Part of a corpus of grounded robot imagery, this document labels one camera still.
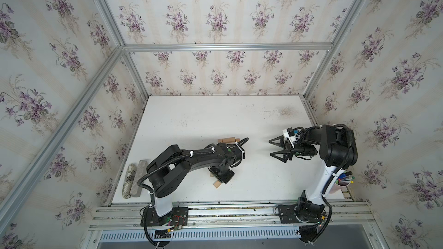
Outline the wooden block bottom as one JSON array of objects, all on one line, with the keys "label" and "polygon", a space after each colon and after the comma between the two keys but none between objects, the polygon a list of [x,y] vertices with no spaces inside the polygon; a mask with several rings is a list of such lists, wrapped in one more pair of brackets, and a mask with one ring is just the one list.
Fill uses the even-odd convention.
[{"label": "wooden block bottom", "polygon": [[216,189],[218,189],[218,188],[221,186],[221,181],[215,181],[215,182],[213,183],[213,186],[214,186]]}]

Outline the wooden block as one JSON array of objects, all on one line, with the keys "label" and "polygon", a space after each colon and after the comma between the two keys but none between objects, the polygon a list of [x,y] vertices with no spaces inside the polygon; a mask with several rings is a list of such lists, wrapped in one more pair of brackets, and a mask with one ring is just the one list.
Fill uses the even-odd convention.
[{"label": "wooden block", "polygon": [[221,181],[215,181],[215,182],[213,183],[213,186],[214,186],[216,189],[218,189],[218,188],[221,186]]},{"label": "wooden block", "polygon": [[240,142],[240,139],[235,137],[218,139],[218,143],[235,144],[236,142]]}]

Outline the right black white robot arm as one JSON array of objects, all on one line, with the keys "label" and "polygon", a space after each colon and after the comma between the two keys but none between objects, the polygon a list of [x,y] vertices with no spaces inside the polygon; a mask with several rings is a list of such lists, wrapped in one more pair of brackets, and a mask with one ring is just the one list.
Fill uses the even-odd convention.
[{"label": "right black white robot arm", "polygon": [[288,128],[268,142],[280,148],[270,156],[284,163],[295,157],[308,161],[318,156],[323,161],[317,184],[311,190],[303,190],[294,208],[298,217],[306,219],[322,214],[333,183],[358,160],[354,132],[342,123]]}]

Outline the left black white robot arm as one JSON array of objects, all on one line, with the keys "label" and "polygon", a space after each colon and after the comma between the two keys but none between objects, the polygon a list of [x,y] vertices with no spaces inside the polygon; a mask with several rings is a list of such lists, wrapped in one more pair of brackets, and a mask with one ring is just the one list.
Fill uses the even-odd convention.
[{"label": "left black white robot arm", "polygon": [[185,150],[171,145],[146,167],[146,173],[137,181],[138,187],[149,192],[151,206],[158,217],[173,211],[170,195],[179,187],[188,173],[207,168],[221,183],[228,183],[235,175],[233,168],[246,157],[243,145],[248,137],[209,144],[204,149]]}]

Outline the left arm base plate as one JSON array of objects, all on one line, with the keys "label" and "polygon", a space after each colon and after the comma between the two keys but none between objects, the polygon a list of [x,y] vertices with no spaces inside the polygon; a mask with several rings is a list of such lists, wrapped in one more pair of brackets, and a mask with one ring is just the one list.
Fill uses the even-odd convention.
[{"label": "left arm base plate", "polygon": [[140,226],[147,229],[152,240],[171,239],[175,231],[181,230],[188,224],[187,207],[174,207],[165,216],[158,216],[153,206],[147,206],[139,211]]}]

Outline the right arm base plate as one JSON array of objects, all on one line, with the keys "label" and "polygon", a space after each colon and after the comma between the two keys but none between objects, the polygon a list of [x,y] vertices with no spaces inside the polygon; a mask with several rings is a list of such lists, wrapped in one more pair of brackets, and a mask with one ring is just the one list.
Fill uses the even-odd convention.
[{"label": "right arm base plate", "polygon": [[293,205],[278,205],[273,210],[281,224],[301,223],[296,231],[299,240],[305,244],[314,244],[323,231],[327,216],[324,205],[298,202]]}]

